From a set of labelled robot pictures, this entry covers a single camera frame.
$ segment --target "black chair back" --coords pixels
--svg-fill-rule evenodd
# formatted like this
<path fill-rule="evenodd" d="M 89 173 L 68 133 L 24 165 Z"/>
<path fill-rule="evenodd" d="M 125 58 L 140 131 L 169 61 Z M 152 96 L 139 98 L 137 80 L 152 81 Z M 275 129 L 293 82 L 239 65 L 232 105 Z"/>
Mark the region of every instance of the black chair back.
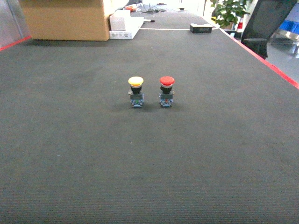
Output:
<path fill-rule="evenodd" d="M 297 0 L 258 0 L 241 42 L 251 38 L 269 40 L 296 3 Z"/>

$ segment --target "red edge strip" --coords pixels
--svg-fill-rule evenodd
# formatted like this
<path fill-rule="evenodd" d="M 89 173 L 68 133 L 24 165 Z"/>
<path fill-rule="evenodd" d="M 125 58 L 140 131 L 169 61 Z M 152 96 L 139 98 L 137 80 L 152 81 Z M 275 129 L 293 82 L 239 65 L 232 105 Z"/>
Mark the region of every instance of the red edge strip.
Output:
<path fill-rule="evenodd" d="M 16 44 L 19 44 L 19 43 L 21 43 L 21 42 L 23 42 L 23 41 L 25 41 L 25 40 L 28 40 L 28 39 L 30 39 L 30 38 L 31 38 L 31 36 L 27 36 L 27 37 L 25 37 L 25 38 L 23 38 L 23 39 L 21 39 L 21 40 L 18 40 L 18 41 L 16 41 L 16 42 L 13 42 L 13 43 L 11 43 L 11 44 L 9 44 L 9 45 L 7 45 L 7 46 L 4 46 L 4 47 L 0 48 L 0 51 L 5 50 L 5 49 L 7 49 L 7 48 L 10 48 L 10 47 L 12 47 L 12 46 L 14 46 L 14 45 L 16 45 Z"/>
<path fill-rule="evenodd" d="M 250 54 L 252 54 L 254 57 L 256 57 L 260 62 L 262 62 L 264 65 L 268 66 L 270 69 L 272 69 L 273 71 L 275 71 L 277 74 L 279 74 L 284 80 L 288 81 L 290 84 L 292 84 L 293 86 L 295 86 L 297 89 L 299 89 L 299 84 L 294 81 L 293 79 L 291 79 L 290 77 L 288 77 L 282 70 L 280 70 L 278 67 L 276 67 L 275 65 L 271 64 L 270 62 L 264 60 L 263 58 L 261 58 L 258 54 L 256 54 L 255 52 L 253 52 L 252 50 L 250 50 L 248 47 L 246 47 L 244 44 L 242 44 L 240 41 L 236 40 L 235 38 L 233 38 L 231 35 L 229 35 L 227 32 L 225 32 L 223 29 L 220 29 L 223 33 L 225 33 L 227 36 L 229 36 L 232 40 L 234 40 L 237 44 L 239 44 L 242 48 L 244 48 L 245 50 L 247 50 Z"/>

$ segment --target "green leaves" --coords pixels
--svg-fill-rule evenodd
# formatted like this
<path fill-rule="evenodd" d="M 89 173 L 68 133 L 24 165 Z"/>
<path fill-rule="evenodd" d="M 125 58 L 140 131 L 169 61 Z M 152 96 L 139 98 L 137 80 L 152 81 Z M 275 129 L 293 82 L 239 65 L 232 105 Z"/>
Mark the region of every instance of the green leaves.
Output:
<path fill-rule="evenodd" d="M 238 17 L 243 17 L 246 12 L 246 0 L 219 0 L 216 9 L 216 23 L 221 27 L 228 26 L 231 22 L 236 24 Z"/>

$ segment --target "floor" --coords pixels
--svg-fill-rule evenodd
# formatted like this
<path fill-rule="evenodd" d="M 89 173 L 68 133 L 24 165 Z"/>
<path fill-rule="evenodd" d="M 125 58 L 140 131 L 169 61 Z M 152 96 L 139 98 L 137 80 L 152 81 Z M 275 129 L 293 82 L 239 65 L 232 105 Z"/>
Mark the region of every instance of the floor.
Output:
<path fill-rule="evenodd" d="M 294 53 L 295 44 L 268 44 L 267 61 L 299 83 L 299 53 Z"/>

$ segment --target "black box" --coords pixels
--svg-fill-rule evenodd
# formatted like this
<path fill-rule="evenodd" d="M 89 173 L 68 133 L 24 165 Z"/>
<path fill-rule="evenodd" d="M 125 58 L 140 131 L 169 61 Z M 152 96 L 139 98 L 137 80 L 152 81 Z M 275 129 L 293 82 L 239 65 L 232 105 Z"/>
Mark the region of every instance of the black box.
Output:
<path fill-rule="evenodd" d="M 194 23 L 190 24 L 190 31 L 192 33 L 211 33 L 212 32 L 212 25 L 211 24 L 205 24 L 205 25 L 197 25 Z"/>

